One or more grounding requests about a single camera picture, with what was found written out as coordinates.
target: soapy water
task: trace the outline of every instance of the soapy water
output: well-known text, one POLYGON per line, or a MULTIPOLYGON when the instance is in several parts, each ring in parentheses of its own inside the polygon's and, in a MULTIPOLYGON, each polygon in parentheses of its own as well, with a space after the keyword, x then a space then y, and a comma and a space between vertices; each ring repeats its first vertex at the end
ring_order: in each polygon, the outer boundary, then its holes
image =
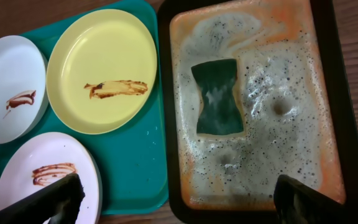
MULTIPOLYGON (((287 174, 343 203, 314 29, 302 24, 295 38, 272 41, 289 29, 286 24, 238 10, 260 2, 269 6, 270 1, 212 6, 199 14, 180 14, 171 24, 183 199, 201 209, 273 209, 277 177, 287 174), (216 13, 219 8, 223 13, 216 13), (184 32, 195 15, 203 19, 184 32), (244 132, 199 135, 196 124, 202 100, 191 67, 225 58, 237 59, 239 91, 234 97, 244 117, 244 132)), ((302 1, 287 2, 298 6, 302 1)), ((305 2, 302 6, 309 10, 305 2)), ((219 95, 207 97, 219 100, 214 96, 219 95)))

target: teal tray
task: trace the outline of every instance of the teal tray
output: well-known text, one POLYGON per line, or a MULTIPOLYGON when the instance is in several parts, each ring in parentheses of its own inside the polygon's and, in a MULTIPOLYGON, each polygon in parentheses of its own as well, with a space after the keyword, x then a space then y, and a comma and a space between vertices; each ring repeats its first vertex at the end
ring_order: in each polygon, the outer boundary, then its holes
MULTIPOLYGON (((125 0, 99 9, 120 9, 138 17, 152 34, 159 60, 157 17, 148 3, 125 0)), ((49 58, 67 27, 87 13, 26 32, 22 36, 35 43, 49 58)), ((107 134, 92 136, 77 133, 66 127, 49 106, 39 124, 29 134, 0 145, 0 176, 8 160, 23 143, 38 134, 58 131, 79 140, 94 157, 103 183, 103 215, 149 213, 158 209, 168 198, 159 68, 158 74, 149 99, 139 113, 123 127, 107 134)))

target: wooden table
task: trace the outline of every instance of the wooden table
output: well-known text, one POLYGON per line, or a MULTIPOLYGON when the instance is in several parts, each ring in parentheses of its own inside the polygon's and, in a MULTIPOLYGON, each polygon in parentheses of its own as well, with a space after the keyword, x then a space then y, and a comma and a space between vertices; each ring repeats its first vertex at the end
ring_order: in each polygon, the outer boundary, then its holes
MULTIPOLYGON (((163 0, 148 0, 158 11, 163 0)), ((358 126, 358 0, 333 0, 358 126)), ((0 0, 0 37, 20 34, 115 0, 0 0)), ((101 217, 107 223, 180 223, 169 204, 149 215, 101 217)))

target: tray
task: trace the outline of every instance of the tray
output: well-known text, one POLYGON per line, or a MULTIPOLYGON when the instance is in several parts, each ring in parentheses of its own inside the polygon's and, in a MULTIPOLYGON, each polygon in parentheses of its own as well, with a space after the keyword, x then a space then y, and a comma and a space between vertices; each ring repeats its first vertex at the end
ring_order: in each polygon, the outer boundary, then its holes
MULTIPOLYGON (((120 9, 138 17, 152 34, 158 52, 157 16, 149 4, 142 0, 126 0, 99 9, 120 9)), ((66 28, 87 13, 26 32, 22 36, 33 41, 49 58, 53 46, 66 28)), ((50 131, 73 136, 94 157, 103 183, 103 215, 149 213, 166 202, 167 165, 160 75, 139 113, 123 127, 107 134, 92 136, 77 133, 66 127, 49 106, 29 134, 0 145, 0 176, 8 160, 23 143, 50 131)))
MULTIPOLYGON (((193 210, 181 196, 178 140, 173 93, 170 22, 179 13, 226 2, 225 0, 166 0, 158 11, 158 36, 161 46, 161 70, 164 94, 167 145, 168 185, 172 212, 185 223, 275 223, 275 212, 239 212, 193 210)), ((310 0, 324 79, 328 93, 343 180, 346 191, 345 208, 358 217, 358 132, 349 85, 341 52, 332 1, 310 0)))

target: white plate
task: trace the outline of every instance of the white plate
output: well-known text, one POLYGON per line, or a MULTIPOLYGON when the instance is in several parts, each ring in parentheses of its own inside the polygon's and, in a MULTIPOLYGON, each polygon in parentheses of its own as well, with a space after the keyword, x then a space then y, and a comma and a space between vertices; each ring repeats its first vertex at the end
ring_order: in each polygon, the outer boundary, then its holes
POLYGON ((63 133, 40 134, 12 156, 0 178, 0 210, 42 189, 33 184, 33 170, 67 162, 75 165, 85 193, 76 224, 97 223, 102 202, 98 167, 81 143, 63 133))
POLYGON ((44 115, 46 67, 45 57, 30 40, 0 39, 0 144, 28 133, 44 115), (9 101, 17 95, 25 96, 9 101))

